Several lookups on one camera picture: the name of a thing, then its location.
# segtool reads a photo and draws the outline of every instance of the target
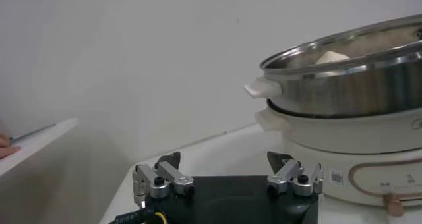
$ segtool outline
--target white shelf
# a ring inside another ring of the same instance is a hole
[[[23,138],[16,142],[16,144],[13,144],[14,146],[20,146],[21,149],[12,155],[0,159],[0,178],[19,163],[25,161],[31,155],[64,135],[64,133],[70,131],[77,124],[77,118],[62,121],[53,127],[37,132],[34,135]]]

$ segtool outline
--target metal bracket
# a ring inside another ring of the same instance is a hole
[[[146,194],[153,198],[164,198],[169,194],[169,182],[159,177],[150,166],[137,165],[132,173],[134,201],[140,206]]]
[[[177,194],[192,196],[195,193],[193,178],[180,173],[168,162],[163,161],[158,163],[157,174],[172,182]]]
[[[293,192],[300,196],[322,194],[321,164],[306,165],[303,172],[293,180]]]
[[[267,177],[268,189],[275,194],[284,193],[287,191],[290,179],[296,177],[300,172],[299,162],[289,160],[277,173]]]

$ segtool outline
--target yellow wire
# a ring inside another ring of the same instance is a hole
[[[163,224],[167,224],[167,219],[166,219],[166,217],[165,217],[165,215],[163,214],[163,213],[161,213],[161,212],[156,212],[156,213],[154,213],[156,216],[158,216],[162,221],[163,221]]]

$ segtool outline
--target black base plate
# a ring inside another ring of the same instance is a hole
[[[296,196],[290,190],[273,197],[267,176],[194,177],[190,199],[171,194],[146,199],[146,207],[166,214],[169,224],[317,224],[318,196]]]

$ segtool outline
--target screw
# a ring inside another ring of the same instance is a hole
[[[309,181],[309,178],[306,175],[299,175],[298,178],[297,178],[297,182],[299,184],[307,184],[308,181]]]
[[[154,179],[154,185],[155,186],[161,186],[164,184],[164,178],[163,177],[156,177]]]

